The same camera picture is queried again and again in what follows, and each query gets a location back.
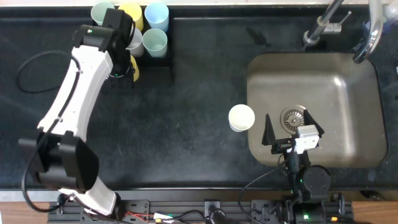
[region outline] faucet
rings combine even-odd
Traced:
[[[315,45],[319,41],[319,36],[329,24],[329,20],[336,12],[337,8],[344,0],[334,0],[326,12],[318,17],[312,29],[306,31],[303,41],[306,45]],[[355,53],[353,60],[355,63],[361,63],[373,52],[380,40],[383,30],[383,10],[381,0],[369,0],[369,13],[371,16],[370,32],[366,43]]]

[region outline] sink drain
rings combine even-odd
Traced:
[[[294,134],[298,127],[304,126],[304,110],[305,108],[300,105],[283,110],[280,123],[288,133]]]

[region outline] stainless steel sink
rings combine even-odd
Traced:
[[[374,167],[387,154],[377,75],[369,61],[352,54],[264,54],[249,65],[248,105],[256,114],[249,147],[262,164],[276,166],[279,155],[261,144],[266,114],[276,138],[303,125],[302,110],[325,130],[312,164]]]

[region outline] wooden floor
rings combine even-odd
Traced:
[[[37,203],[48,207],[48,203]],[[398,224],[398,202],[353,202],[358,223]],[[0,202],[2,224],[45,224],[47,215],[31,210],[25,202]]]

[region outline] white cup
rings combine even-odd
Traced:
[[[100,2],[91,8],[91,18],[99,26],[102,26],[102,23],[104,22],[107,9],[114,9],[114,6],[109,2]]]
[[[145,18],[153,29],[169,29],[169,9],[164,3],[153,3],[145,8]]]
[[[139,29],[134,29],[134,36],[131,43],[127,46],[127,50],[134,57],[141,57],[144,54],[144,44],[142,43],[142,34]]]
[[[142,43],[152,57],[166,57],[167,35],[160,29],[149,29],[145,32]]]
[[[231,129],[236,132],[241,132],[251,128],[256,117],[249,106],[235,105],[229,111],[228,119]]]

